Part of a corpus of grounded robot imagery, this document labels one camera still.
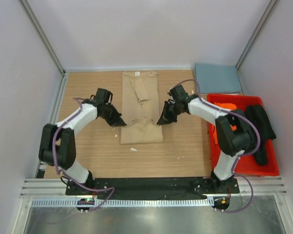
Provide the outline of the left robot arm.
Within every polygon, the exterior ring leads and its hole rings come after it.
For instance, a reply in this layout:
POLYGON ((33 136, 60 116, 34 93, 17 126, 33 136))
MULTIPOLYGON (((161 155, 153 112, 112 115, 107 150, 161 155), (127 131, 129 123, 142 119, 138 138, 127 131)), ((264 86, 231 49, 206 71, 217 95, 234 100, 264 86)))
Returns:
POLYGON ((112 104, 113 94, 99 88, 89 98, 74 100, 79 107, 64 120, 46 124, 42 129, 39 160, 53 166, 58 175, 63 175, 77 185, 83 195, 94 189, 92 173, 76 159, 76 135, 89 123, 102 118, 111 127, 124 127, 122 114, 112 104))

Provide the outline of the beige t shirt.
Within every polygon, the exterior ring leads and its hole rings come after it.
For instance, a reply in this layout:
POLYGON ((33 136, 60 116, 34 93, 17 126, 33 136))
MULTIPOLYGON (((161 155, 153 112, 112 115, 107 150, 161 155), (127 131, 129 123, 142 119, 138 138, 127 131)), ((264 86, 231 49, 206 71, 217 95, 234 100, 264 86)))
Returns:
POLYGON ((160 118, 158 74, 154 71, 123 72, 121 144, 148 144, 163 141, 160 118))

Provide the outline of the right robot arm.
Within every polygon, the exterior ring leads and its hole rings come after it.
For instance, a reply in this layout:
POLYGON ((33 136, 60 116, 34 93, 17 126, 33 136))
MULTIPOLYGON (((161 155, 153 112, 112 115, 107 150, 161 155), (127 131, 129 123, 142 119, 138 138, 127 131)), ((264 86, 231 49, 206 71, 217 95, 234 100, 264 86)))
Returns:
POLYGON ((171 124, 177 121, 178 115, 188 113, 215 127, 220 155, 210 174, 210 187, 216 193, 223 192, 234 177, 240 157, 252 155, 259 149, 259 131, 241 109, 221 108, 199 94, 189 95, 182 85, 174 86, 168 94, 170 99, 165 101, 157 125, 171 124))

